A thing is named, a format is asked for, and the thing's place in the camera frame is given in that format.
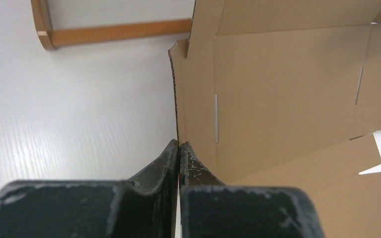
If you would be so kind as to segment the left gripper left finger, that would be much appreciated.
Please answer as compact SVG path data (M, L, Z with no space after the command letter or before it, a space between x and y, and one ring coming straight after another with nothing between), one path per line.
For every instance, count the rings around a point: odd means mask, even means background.
M0 238L172 238L179 145L123 180L16 180L0 190Z

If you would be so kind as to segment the brown cardboard box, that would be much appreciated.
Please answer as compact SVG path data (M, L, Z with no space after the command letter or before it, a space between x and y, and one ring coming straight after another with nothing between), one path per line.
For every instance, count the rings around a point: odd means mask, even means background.
M230 186L295 187L381 238L381 0L197 0L169 50L178 138Z

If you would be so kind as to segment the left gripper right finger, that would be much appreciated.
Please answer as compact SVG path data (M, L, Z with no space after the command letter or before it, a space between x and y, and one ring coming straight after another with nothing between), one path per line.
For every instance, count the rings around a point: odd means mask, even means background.
M295 187L230 186L181 145L180 207L185 238L322 238L315 206Z

